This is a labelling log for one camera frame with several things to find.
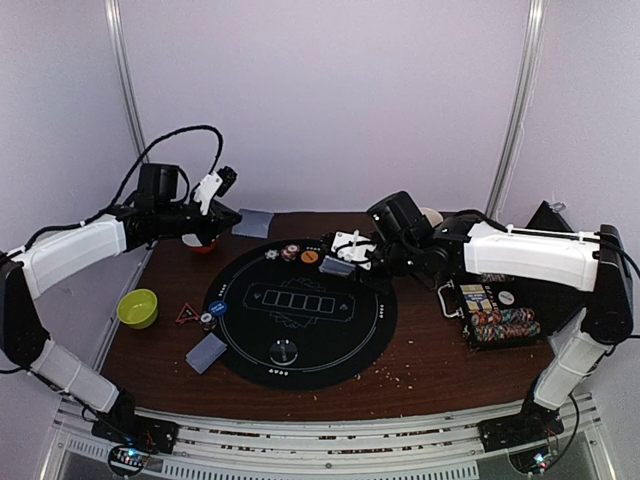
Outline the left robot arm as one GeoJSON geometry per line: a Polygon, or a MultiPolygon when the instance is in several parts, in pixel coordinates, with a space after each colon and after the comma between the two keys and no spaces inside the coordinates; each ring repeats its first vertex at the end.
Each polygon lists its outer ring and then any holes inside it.
{"type": "Polygon", "coordinates": [[[114,206],[97,220],[74,226],[1,258],[1,350],[9,361],[91,411],[123,444],[144,433],[135,401],[44,328],[35,301],[50,288],[111,257],[159,240],[193,234],[204,245],[240,223],[240,213],[218,201],[140,209],[114,206]]]}

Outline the grey card deck box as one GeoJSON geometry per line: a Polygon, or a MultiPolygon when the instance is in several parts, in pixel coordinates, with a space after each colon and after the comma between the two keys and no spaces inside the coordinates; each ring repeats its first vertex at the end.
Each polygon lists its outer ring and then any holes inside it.
{"type": "Polygon", "coordinates": [[[331,256],[325,256],[318,270],[323,274],[348,278],[354,272],[355,268],[356,266],[352,263],[331,256]]]}

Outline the blue small blind button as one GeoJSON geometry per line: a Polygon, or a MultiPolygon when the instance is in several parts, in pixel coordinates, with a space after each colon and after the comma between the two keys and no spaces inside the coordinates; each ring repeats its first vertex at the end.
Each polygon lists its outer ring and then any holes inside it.
{"type": "Polygon", "coordinates": [[[207,307],[207,312],[213,317],[221,317],[228,311],[228,305],[222,300],[216,300],[207,307]]]}

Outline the orange big blind button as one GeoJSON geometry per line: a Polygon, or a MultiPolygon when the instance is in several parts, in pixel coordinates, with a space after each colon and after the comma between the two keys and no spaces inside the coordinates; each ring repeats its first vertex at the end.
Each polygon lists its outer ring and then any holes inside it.
{"type": "Polygon", "coordinates": [[[314,264],[319,260],[319,254],[314,250],[305,250],[300,254],[300,260],[305,264],[314,264]]]}

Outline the red poker chip stack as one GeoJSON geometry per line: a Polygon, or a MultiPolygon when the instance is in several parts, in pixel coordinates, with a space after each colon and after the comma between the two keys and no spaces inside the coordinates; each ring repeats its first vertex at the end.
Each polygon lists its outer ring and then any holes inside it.
{"type": "Polygon", "coordinates": [[[280,257],[284,261],[294,261],[300,253],[300,246],[297,244],[288,244],[280,251],[280,257]]]}

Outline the white blue poker chip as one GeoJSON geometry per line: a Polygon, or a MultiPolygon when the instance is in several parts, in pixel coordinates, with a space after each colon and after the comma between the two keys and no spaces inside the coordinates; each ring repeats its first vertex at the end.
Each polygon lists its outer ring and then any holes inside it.
{"type": "Polygon", "coordinates": [[[279,252],[275,249],[270,249],[265,252],[264,256],[268,260],[276,260],[279,257],[279,252]]]}

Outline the blue patterned card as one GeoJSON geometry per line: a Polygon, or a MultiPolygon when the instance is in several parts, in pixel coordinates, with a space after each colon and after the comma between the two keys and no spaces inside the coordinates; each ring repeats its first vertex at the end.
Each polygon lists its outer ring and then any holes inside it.
{"type": "Polygon", "coordinates": [[[227,344],[213,333],[206,335],[186,354],[186,362],[198,373],[203,374],[222,354],[227,344]]]}
{"type": "Polygon", "coordinates": [[[258,239],[269,237],[270,225],[274,217],[273,212],[240,209],[239,214],[241,221],[232,228],[233,235],[258,239]]]}

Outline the cream ceramic mug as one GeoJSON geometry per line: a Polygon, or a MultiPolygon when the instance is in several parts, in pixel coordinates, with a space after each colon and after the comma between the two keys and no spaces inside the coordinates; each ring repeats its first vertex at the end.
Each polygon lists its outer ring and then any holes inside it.
{"type": "Polygon", "coordinates": [[[436,228],[444,221],[443,215],[435,209],[420,207],[419,210],[427,218],[433,228],[436,228]]]}

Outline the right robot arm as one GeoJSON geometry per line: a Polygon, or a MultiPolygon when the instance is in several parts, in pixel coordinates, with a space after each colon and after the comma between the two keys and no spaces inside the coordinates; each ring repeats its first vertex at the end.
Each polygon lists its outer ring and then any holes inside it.
{"type": "Polygon", "coordinates": [[[405,191],[367,211],[376,228],[356,235],[345,259],[369,276],[421,271],[503,274],[571,287],[586,295],[584,316],[549,366],[532,383],[519,413],[479,423],[486,450],[542,440],[562,432],[559,409],[575,387],[633,331],[633,262],[617,229],[560,233],[503,226],[477,210],[463,210],[437,225],[405,191]]]}

